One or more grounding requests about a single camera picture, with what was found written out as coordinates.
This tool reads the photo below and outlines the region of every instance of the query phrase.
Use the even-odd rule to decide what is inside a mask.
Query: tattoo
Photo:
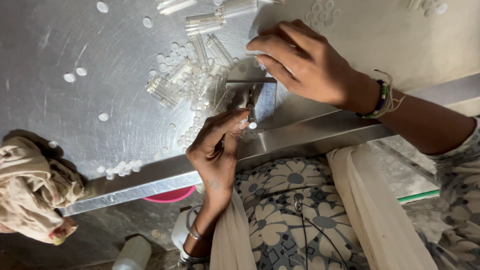
[[[213,181],[213,182],[210,182],[210,181],[207,180],[207,186],[208,186],[208,187],[212,187],[212,188],[214,188],[214,189],[217,189],[217,188],[218,188],[218,181],[215,180],[215,181]]]

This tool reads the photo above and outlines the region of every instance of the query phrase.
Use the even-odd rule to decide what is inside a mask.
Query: left hand
[[[237,145],[248,123],[240,123],[248,109],[229,110],[206,120],[204,127],[187,150],[190,160],[205,184],[208,207],[222,211],[230,203]]]

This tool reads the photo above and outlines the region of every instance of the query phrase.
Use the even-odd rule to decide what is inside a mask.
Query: concrete floor
[[[435,172],[433,162],[400,136],[382,141],[425,169]],[[398,158],[378,148],[374,143],[370,145],[396,197],[438,189],[398,161]],[[97,209],[73,216],[79,228],[60,246],[41,243],[14,233],[0,234],[0,250],[6,251],[9,256],[30,268],[73,269],[114,261],[125,242],[125,237],[141,234],[152,243],[152,253],[156,254],[153,256],[156,259],[153,259],[151,264],[155,265],[155,269],[162,267],[175,269],[175,264],[171,261],[176,260],[172,259],[176,253],[166,252],[175,248],[170,239],[171,230],[181,209],[201,202],[200,194],[194,192],[188,198],[171,204],[158,204],[139,199]],[[444,202],[439,198],[404,205],[412,222],[422,228],[434,241],[438,240],[441,231],[447,228],[440,220],[444,207]],[[103,267],[110,269],[111,263],[97,265],[96,269]]]

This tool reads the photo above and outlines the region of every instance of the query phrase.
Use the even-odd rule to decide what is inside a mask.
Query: hand
[[[248,125],[240,121],[249,112],[245,108],[229,110],[208,118],[187,150],[187,158],[205,184],[205,201],[215,210],[226,209],[230,203],[238,140]]]
[[[374,110],[380,86],[352,69],[327,39],[301,20],[280,22],[247,44],[266,54],[257,60],[289,92],[362,114]]]

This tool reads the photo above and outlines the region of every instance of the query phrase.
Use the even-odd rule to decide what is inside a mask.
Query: green strip
[[[418,198],[421,198],[421,197],[426,197],[426,196],[429,196],[429,195],[435,195],[435,194],[439,194],[439,193],[440,193],[440,190],[437,189],[437,190],[432,190],[432,191],[428,191],[428,192],[424,192],[424,193],[420,193],[420,194],[415,194],[415,195],[399,198],[398,201],[399,202],[404,202],[404,201],[418,199]]]

